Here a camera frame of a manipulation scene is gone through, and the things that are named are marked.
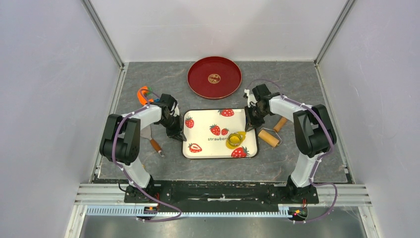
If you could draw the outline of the wooden dough roller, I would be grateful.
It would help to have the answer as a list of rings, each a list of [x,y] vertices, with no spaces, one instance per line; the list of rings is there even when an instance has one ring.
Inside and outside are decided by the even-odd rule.
[[[258,133],[259,139],[273,148],[279,146],[282,143],[279,132],[287,122],[287,118],[282,117],[273,128],[261,128]]]

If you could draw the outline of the white strawberry tray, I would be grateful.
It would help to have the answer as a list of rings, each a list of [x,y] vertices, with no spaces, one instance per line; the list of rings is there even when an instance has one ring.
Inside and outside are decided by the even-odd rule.
[[[255,130],[245,131],[244,109],[189,110],[184,115],[183,156],[191,160],[242,159],[259,152]],[[226,147],[229,134],[245,131],[244,142],[235,149]]]

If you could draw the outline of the orange curved toy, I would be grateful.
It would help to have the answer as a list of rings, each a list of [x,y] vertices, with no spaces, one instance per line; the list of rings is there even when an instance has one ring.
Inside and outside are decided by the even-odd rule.
[[[142,106],[154,102],[153,98],[148,98],[149,94],[150,89],[147,86],[143,86],[137,91],[137,98]]]

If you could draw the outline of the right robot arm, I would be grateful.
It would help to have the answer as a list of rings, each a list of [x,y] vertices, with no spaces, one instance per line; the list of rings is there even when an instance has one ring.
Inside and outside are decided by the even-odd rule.
[[[286,196],[292,202],[301,201],[306,196],[305,187],[313,182],[322,157],[331,152],[336,143],[337,137],[326,107],[299,103],[279,92],[272,93],[265,84],[246,89],[244,98],[247,99],[245,131],[262,126],[267,115],[280,115],[293,123],[300,153]]]

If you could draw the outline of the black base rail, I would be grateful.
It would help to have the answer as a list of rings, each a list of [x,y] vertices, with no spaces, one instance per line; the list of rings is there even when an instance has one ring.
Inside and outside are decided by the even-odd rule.
[[[145,194],[133,185],[121,188],[124,203],[144,203],[149,212],[275,212],[280,204],[318,204],[314,186],[239,181],[154,180]]]

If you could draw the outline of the red round plate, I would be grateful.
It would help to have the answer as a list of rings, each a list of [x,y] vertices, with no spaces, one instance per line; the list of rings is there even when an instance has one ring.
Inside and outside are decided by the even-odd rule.
[[[192,64],[187,73],[190,89],[205,99],[223,99],[233,94],[242,83],[239,66],[230,59],[206,57]]]

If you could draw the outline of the small metal ring cutter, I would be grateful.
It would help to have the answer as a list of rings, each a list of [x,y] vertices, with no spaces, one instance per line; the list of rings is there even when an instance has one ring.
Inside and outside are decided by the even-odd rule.
[[[228,139],[227,139],[227,144],[230,146],[230,147],[232,147],[232,148],[236,148],[236,147],[238,147],[241,143],[242,143],[242,135],[241,134],[239,134],[239,133],[231,133],[229,136],[228,136]]]

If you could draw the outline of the metal scraper wooden handle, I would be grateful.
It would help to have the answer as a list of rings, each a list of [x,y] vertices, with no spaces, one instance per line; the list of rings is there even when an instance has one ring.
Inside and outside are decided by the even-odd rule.
[[[151,146],[153,147],[153,149],[161,156],[164,157],[164,152],[162,150],[162,148],[160,147],[160,145],[152,138],[152,130],[151,130],[151,126],[148,125],[146,127],[144,127],[141,131],[140,131],[140,136],[144,139],[147,139],[149,141],[149,143],[151,144]]]

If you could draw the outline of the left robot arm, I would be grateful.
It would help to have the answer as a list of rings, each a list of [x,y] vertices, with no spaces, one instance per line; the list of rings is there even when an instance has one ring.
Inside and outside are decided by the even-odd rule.
[[[186,141],[177,100],[162,94],[158,102],[147,103],[133,112],[109,115],[100,143],[100,154],[126,175],[131,186],[137,187],[136,195],[143,202],[152,201],[156,194],[149,185],[152,177],[138,158],[141,130],[151,124],[162,125],[171,139]]]

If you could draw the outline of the yellow dough ball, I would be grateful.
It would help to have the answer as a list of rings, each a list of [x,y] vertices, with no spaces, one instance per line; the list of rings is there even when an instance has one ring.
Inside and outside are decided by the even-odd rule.
[[[239,147],[246,138],[246,132],[245,131],[238,131],[229,134],[227,140],[226,140],[226,147],[228,149],[235,149]]]

